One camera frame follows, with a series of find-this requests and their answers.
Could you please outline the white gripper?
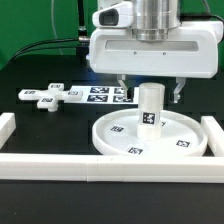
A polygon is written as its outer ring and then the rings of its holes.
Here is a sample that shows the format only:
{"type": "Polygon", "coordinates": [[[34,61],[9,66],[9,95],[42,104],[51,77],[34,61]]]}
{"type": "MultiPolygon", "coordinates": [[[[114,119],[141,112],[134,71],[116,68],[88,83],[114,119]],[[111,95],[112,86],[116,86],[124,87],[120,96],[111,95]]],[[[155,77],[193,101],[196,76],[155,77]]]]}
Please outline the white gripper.
{"type": "Polygon", "coordinates": [[[138,41],[129,29],[96,29],[90,39],[90,67],[96,73],[119,74],[124,98],[134,88],[126,75],[176,78],[172,102],[180,100],[185,78],[211,78],[218,70],[221,23],[184,23],[171,29],[163,41],[138,41]]]}

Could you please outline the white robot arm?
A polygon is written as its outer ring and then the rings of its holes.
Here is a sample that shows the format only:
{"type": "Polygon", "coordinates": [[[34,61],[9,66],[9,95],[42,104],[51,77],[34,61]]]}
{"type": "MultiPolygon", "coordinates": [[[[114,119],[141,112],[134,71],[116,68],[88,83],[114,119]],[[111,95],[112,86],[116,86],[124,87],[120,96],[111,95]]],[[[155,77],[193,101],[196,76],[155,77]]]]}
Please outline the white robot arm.
{"type": "Polygon", "coordinates": [[[180,0],[100,0],[92,15],[89,63],[96,73],[174,77],[173,100],[188,78],[211,78],[218,70],[224,22],[209,14],[183,15],[180,0]]]}

